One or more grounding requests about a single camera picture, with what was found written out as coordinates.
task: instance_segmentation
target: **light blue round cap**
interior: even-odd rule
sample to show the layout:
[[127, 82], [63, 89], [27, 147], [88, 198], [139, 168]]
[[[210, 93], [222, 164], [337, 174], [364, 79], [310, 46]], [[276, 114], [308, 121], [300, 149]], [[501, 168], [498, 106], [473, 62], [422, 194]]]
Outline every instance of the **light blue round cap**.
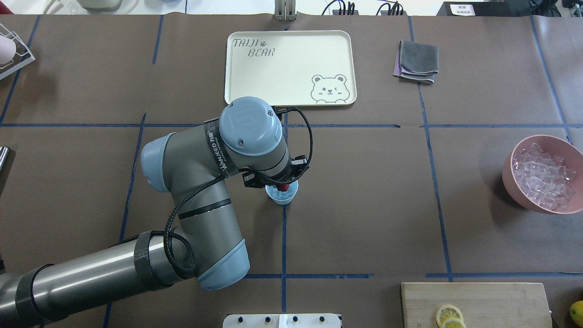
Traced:
[[238, 98], [225, 107], [219, 132], [229, 148], [246, 156], [265, 155], [282, 139], [278, 116], [267, 102], [256, 97]]
[[296, 181], [290, 184], [290, 187], [287, 191], [279, 191], [275, 186], [265, 186], [265, 191], [267, 191], [267, 195], [278, 205], [286, 205], [289, 204], [293, 197], [297, 193], [297, 188], [299, 184]]
[[148, 142], [142, 149], [140, 160], [142, 162], [142, 172], [147, 178], [147, 182], [156, 191], [161, 193], [169, 192], [164, 183], [164, 174], [162, 171], [162, 161], [164, 159], [164, 150], [166, 143], [170, 136], [175, 134], [172, 132], [165, 137], [158, 138], [152, 142]]
[[243, 239], [196, 280], [203, 289], [214, 291], [241, 280], [249, 272], [249, 268], [249, 255]]

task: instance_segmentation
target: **bear drawing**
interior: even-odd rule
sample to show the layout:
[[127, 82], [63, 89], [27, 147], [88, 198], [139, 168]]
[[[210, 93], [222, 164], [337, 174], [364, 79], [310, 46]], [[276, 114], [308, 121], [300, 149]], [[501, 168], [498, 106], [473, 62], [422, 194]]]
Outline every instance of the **bear drawing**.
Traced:
[[312, 77], [314, 88], [312, 98], [316, 104], [320, 103], [346, 103], [350, 92], [346, 88], [346, 77], [338, 74], [333, 78], [323, 78], [321, 75]]

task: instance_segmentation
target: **robotic arm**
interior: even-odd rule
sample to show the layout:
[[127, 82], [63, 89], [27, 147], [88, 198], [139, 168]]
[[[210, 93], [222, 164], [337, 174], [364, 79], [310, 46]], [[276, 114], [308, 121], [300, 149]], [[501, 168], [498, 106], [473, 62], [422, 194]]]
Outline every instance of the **robotic arm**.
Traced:
[[205, 290], [234, 284], [250, 266], [223, 180], [244, 172], [247, 187], [286, 190], [309, 165], [305, 156], [290, 158], [278, 113], [254, 97], [235, 100], [218, 119], [148, 143], [141, 162], [148, 183], [171, 193], [180, 226], [170, 230], [171, 215], [164, 232], [23, 275], [1, 274], [0, 327], [54, 322], [193, 277]]

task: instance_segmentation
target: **gray cloth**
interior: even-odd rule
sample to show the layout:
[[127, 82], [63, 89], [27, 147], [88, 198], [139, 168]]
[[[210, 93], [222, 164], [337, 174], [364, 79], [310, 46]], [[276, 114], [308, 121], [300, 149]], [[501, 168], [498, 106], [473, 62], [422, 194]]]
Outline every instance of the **gray cloth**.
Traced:
[[439, 73], [439, 47], [401, 40], [393, 75], [424, 83]]

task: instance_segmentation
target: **yellow lemon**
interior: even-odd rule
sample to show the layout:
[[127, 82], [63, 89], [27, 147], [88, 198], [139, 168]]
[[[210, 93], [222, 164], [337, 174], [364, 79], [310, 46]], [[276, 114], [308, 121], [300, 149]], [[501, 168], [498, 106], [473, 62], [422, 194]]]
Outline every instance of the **yellow lemon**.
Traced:
[[573, 303], [569, 309], [569, 314], [577, 326], [583, 327], [583, 301]]
[[459, 320], [458, 318], [451, 317], [444, 321], [441, 324], [440, 328], [466, 328], [466, 325], [463, 323], [463, 321]]
[[456, 318], [459, 319], [463, 323], [463, 316], [462, 312], [451, 304], [446, 304], [440, 307], [436, 312], [436, 322], [437, 326], [441, 327], [441, 324], [444, 323], [449, 318]]

